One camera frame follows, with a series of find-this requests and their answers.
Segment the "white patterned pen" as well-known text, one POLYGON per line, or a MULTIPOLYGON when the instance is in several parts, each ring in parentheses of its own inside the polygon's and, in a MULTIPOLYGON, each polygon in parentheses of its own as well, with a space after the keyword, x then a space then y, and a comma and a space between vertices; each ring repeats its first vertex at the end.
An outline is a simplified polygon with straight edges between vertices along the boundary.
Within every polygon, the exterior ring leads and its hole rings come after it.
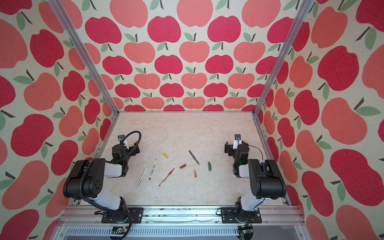
POLYGON ((152 167, 152 169, 151 169, 150 176, 149 176, 149 180, 151 180, 152 177, 153 177, 153 174, 154 174, 154 171, 155 171, 156 164, 157 164, 157 159, 155 159, 155 161, 154 161, 154 164, 153 164, 153 167, 152 167))

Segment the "green fountain pen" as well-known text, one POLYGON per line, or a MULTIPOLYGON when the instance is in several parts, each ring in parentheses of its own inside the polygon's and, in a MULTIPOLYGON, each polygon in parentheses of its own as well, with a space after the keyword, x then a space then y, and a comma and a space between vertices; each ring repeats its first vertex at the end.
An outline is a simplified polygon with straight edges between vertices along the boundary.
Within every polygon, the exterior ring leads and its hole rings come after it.
POLYGON ((192 151, 189 150, 189 153, 190 153, 191 157, 194 159, 194 161, 195 161, 198 165, 200 165, 200 162, 199 162, 199 161, 197 160, 197 158, 194 156, 194 154, 192 153, 192 151))

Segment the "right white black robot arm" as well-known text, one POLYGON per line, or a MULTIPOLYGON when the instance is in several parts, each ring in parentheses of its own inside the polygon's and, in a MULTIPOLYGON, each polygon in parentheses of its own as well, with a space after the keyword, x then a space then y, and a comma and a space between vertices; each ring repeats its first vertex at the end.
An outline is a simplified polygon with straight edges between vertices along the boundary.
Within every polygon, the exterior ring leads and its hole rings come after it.
POLYGON ((250 159, 249 151, 250 145, 240 139, 225 143, 225 153, 234 159, 234 175, 250 181, 250 191, 236 202, 240 213, 253 213, 265 202, 284 198, 287 193, 276 161, 250 159))

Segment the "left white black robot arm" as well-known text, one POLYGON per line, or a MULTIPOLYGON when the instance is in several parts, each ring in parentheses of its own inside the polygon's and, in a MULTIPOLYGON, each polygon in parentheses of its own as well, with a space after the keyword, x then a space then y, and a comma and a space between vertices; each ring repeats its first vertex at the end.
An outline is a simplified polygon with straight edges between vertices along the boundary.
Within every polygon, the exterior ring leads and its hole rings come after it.
POLYGON ((127 147, 125 143, 113 146, 113 159, 81 160, 75 163, 63 186, 63 195, 83 200, 103 211, 128 212, 125 200, 103 187, 105 178, 122 178, 129 170, 129 160, 140 153, 139 142, 127 147))

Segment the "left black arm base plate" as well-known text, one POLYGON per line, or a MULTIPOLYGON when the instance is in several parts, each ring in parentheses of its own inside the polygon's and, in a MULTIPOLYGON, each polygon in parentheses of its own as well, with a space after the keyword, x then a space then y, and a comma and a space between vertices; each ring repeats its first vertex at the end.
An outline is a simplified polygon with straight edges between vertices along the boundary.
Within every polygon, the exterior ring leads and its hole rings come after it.
POLYGON ((103 224, 140 224, 143 217, 143 208, 128 208, 126 211, 103 211, 101 223, 103 224))

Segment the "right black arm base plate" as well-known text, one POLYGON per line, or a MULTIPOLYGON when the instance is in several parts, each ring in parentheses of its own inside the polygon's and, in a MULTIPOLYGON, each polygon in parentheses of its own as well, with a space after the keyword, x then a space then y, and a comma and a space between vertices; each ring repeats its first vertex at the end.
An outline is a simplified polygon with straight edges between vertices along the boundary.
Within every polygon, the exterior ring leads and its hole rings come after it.
POLYGON ((223 224, 261 224, 260 211, 246 212, 235 208, 221 208, 220 216, 223 224))

